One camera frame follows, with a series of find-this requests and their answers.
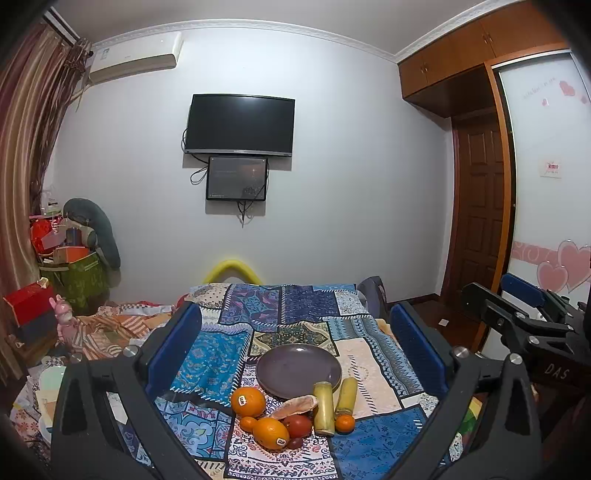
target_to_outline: striped curtain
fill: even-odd
[[[45,24],[32,27],[0,72],[0,297],[39,278],[29,240],[43,177],[90,45],[65,46]],[[0,302],[0,380],[22,374],[6,343],[14,324]]]

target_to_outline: blue gripper pad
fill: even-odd
[[[527,303],[530,307],[543,307],[545,303],[544,291],[522,278],[506,273],[501,277],[501,288],[514,297]]]
[[[201,331],[201,310],[196,303],[185,302],[168,322],[172,322],[169,332],[165,331],[168,327],[167,324],[155,330],[144,344],[144,347],[149,350],[150,347],[161,342],[157,351],[153,355],[149,355],[150,358],[147,364],[146,393],[152,399],[170,389],[178,369],[183,364],[185,357]],[[150,345],[147,345],[156,334],[158,336],[167,336],[164,341],[161,338],[155,338]]]
[[[437,330],[427,327],[406,301],[392,307],[390,327],[425,392],[441,400],[453,375],[449,343]]]

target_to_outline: orange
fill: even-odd
[[[335,420],[335,429],[339,433],[349,433],[355,428],[355,419],[352,415],[339,415]]]
[[[252,417],[243,417],[240,420],[240,428],[245,432],[252,433],[253,427],[256,425],[256,419]]]
[[[266,417],[252,429],[255,440],[269,450],[280,450],[290,441],[290,433],[279,420]]]
[[[258,388],[240,387],[230,397],[232,410],[241,417],[258,417],[265,411],[267,401]]]

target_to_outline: small wall-mounted monitor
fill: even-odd
[[[211,157],[206,199],[264,202],[267,177],[266,158]]]
[[[185,152],[291,157],[295,102],[251,95],[193,95]]]

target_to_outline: crown molding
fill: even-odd
[[[394,55],[394,61],[400,63],[404,59],[408,58],[413,53],[418,52],[421,48],[426,47],[430,43],[434,42],[438,38],[448,34],[452,30],[455,30],[472,20],[483,17],[494,10],[498,10],[509,4],[521,2],[523,0],[485,0],[484,2],[474,5],[468,10],[463,11],[461,14],[449,19],[447,22],[442,23],[438,27],[435,27],[429,33],[424,34],[418,40],[412,42],[408,47],[404,47],[397,54]]]
[[[101,48],[110,47],[111,45],[121,43],[125,40],[131,40],[133,38],[145,37],[146,35],[154,35],[158,33],[180,31],[180,30],[194,30],[197,28],[255,28],[258,30],[274,30],[287,33],[295,33],[298,35],[306,35],[308,37],[321,38],[322,40],[328,40],[348,47],[357,48],[372,55],[376,55],[384,60],[396,63],[395,56],[387,51],[381,50],[378,47],[374,47],[367,43],[359,40],[354,40],[343,35],[336,33],[330,33],[324,30],[318,30],[316,28],[304,27],[302,25],[293,25],[282,22],[271,22],[267,20],[243,20],[240,18],[235,19],[212,19],[212,20],[188,20],[183,22],[174,22],[164,25],[157,25],[155,27],[140,28],[131,32],[116,35],[111,38],[107,38],[93,45],[93,50],[98,51]]]

